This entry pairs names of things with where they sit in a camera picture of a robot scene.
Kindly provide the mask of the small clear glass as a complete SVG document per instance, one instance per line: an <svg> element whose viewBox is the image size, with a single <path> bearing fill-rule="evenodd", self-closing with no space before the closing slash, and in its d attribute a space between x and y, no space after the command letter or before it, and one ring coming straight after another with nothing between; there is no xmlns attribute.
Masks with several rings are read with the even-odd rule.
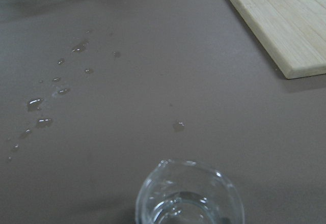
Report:
<svg viewBox="0 0 326 224"><path fill-rule="evenodd" d="M235 185L198 161L162 160L147 176L135 203L136 223L245 223Z"/></svg>

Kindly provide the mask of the wooden cutting board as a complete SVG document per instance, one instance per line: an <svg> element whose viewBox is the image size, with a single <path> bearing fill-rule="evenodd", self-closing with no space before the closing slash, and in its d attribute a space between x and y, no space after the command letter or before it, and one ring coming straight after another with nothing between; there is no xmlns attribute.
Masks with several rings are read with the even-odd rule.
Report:
<svg viewBox="0 0 326 224"><path fill-rule="evenodd" d="M287 79L325 74L325 0L229 0Z"/></svg>

